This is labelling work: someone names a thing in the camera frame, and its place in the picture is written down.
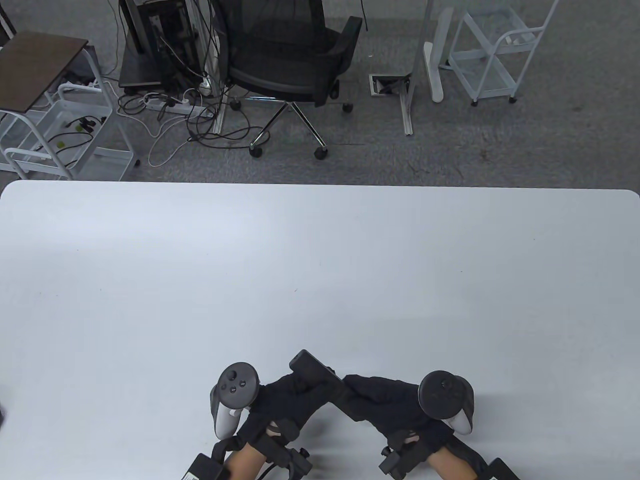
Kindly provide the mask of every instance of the brown tabletop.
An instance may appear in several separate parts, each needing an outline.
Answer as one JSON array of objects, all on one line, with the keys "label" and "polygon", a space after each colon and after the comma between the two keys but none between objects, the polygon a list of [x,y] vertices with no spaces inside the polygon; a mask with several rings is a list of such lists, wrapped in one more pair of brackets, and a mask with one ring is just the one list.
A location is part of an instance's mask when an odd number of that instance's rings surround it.
[{"label": "brown tabletop", "polygon": [[87,43],[30,31],[15,35],[0,51],[0,109],[25,113]]}]

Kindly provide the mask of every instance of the forearm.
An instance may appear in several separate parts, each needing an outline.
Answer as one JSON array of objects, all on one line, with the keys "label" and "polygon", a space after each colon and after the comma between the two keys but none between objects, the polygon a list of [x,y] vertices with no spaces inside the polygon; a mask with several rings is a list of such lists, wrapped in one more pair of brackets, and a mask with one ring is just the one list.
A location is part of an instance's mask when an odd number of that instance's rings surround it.
[{"label": "forearm", "polygon": [[245,444],[242,450],[232,453],[225,462],[231,473],[229,480],[255,480],[266,460],[258,450]]},{"label": "forearm", "polygon": [[427,463],[443,480],[476,480],[477,475],[464,460],[442,447],[427,458]]}]

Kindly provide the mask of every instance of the human hand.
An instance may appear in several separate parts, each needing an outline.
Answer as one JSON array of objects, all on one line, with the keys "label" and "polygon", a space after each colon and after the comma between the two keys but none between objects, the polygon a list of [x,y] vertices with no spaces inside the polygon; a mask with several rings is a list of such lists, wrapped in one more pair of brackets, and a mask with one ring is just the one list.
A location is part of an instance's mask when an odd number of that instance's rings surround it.
[{"label": "human hand", "polygon": [[422,411],[418,385],[359,375],[347,375],[344,383],[355,393],[349,398],[349,407],[387,438],[398,431],[407,431],[409,437],[412,433],[420,436],[442,428],[439,424],[445,426]]},{"label": "human hand", "polygon": [[238,437],[252,444],[265,431],[278,437],[278,421],[291,420],[298,429],[307,423],[311,415],[327,403],[333,387],[321,383],[315,387],[307,385],[297,374],[285,375],[269,385],[261,385],[249,416],[238,431]]}]

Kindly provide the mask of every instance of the chair armrest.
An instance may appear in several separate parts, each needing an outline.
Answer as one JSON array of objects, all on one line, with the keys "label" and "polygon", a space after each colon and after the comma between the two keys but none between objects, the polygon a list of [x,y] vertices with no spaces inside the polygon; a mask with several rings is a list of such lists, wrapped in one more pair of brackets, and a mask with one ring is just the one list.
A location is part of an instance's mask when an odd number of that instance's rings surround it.
[{"label": "chair armrest", "polygon": [[358,36],[360,35],[361,28],[361,18],[349,17],[347,24],[342,29],[342,33],[338,37],[338,41],[335,43],[333,48],[327,53],[319,55],[319,57],[343,56],[351,49],[352,52],[349,55],[349,60],[351,60],[353,50],[355,50],[356,43],[358,42]]},{"label": "chair armrest", "polygon": [[335,45],[328,52],[316,55],[316,85],[314,88],[316,107],[326,103],[326,98],[336,77],[345,73],[349,68],[361,27],[362,19],[349,17]]}]

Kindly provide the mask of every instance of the gray carpet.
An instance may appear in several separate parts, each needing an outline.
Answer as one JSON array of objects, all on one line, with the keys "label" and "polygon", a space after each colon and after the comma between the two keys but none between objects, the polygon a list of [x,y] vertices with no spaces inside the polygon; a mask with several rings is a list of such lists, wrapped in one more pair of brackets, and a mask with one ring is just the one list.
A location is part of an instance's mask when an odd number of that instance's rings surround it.
[{"label": "gray carpet", "polygon": [[[408,70],[417,43],[423,2],[413,1],[413,8],[410,0],[401,0],[407,8],[394,10],[394,19],[383,18],[388,4],[365,0],[373,12],[370,31],[362,32],[353,66],[342,79],[341,100],[355,103],[353,113],[345,115],[339,104],[304,108],[329,144],[326,160],[314,159],[313,137],[288,113],[272,129],[259,160],[245,149],[209,150],[190,143],[165,166],[151,168],[152,139],[138,124],[123,120],[143,159],[127,179],[640,191],[637,0],[561,0],[514,105],[494,99],[472,108],[452,72],[442,72],[445,100],[433,104],[422,71],[412,137],[403,133],[397,99],[375,99],[368,92],[367,74]],[[550,1],[520,4],[523,17],[535,24],[542,23]],[[115,23],[106,0],[3,0],[2,5],[18,29],[89,38],[103,68],[113,65]],[[334,26],[360,14],[356,0],[330,5],[327,17]],[[264,125],[274,112],[273,106],[248,102],[243,110],[253,125]],[[141,116],[152,130],[157,130],[155,115]],[[242,126],[239,114],[228,110],[225,130]],[[174,128],[151,161],[160,163],[185,139],[185,128]],[[0,188],[16,178],[0,173]]]}]

